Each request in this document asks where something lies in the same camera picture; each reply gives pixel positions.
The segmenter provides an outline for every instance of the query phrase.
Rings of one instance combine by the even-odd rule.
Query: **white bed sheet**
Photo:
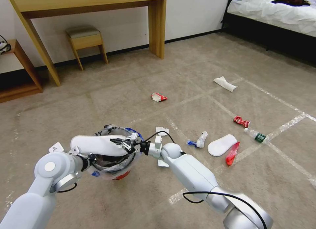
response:
[[[316,37],[316,7],[274,4],[273,0],[232,0],[228,13]]]

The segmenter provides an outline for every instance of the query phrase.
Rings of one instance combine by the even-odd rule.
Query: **baseboard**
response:
[[[209,35],[209,34],[212,34],[212,33],[217,33],[217,32],[220,32],[220,31],[221,31],[221,29],[218,29],[218,30],[214,30],[214,31],[194,34],[194,35],[185,36],[185,37],[181,37],[181,38],[170,39],[170,40],[166,40],[165,44],[171,43],[171,42],[175,42],[175,41],[180,41],[180,40],[191,39],[191,38],[195,38],[195,37],[201,37],[201,36]],[[134,47],[131,47],[131,48],[126,48],[126,49],[117,50],[117,51],[107,52],[106,55],[107,56],[118,55],[118,54],[123,54],[123,53],[126,53],[126,52],[130,52],[130,51],[141,50],[141,49],[146,49],[146,48],[149,48],[149,44],[140,45],[140,46],[134,46]],[[91,62],[91,61],[95,61],[95,60],[98,60],[98,59],[100,59],[100,54],[80,58],[82,63]],[[70,65],[70,64],[76,64],[76,63],[77,63],[77,61],[74,59],[74,60],[68,60],[68,61],[62,61],[62,62],[54,63],[54,65],[55,65],[55,67],[61,67],[61,66]],[[46,66],[43,65],[43,66],[36,67],[35,70],[36,71],[46,70]]]

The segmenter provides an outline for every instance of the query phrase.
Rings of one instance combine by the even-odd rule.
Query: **brown cloth on bed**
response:
[[[303,5],[310,6],[310,3],[308,3],[308,1],[306,0],[274,0],[271,2],[274,4],[282,3],[282,4],[291,5],[291,6],[303,6]]]

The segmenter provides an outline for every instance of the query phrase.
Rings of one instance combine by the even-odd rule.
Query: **green bottle label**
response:
[[[263,142],[265,138],[266,138],[265,135],[263,135],[262,133],[258,133],[257,136],[255,137],[255,140],[258,142]]]

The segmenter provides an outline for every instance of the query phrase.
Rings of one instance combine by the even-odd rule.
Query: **stool cushion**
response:
[[[100,34],[100,31],[93,26],[80,26],[66,29],[71,38],[80,38]]]

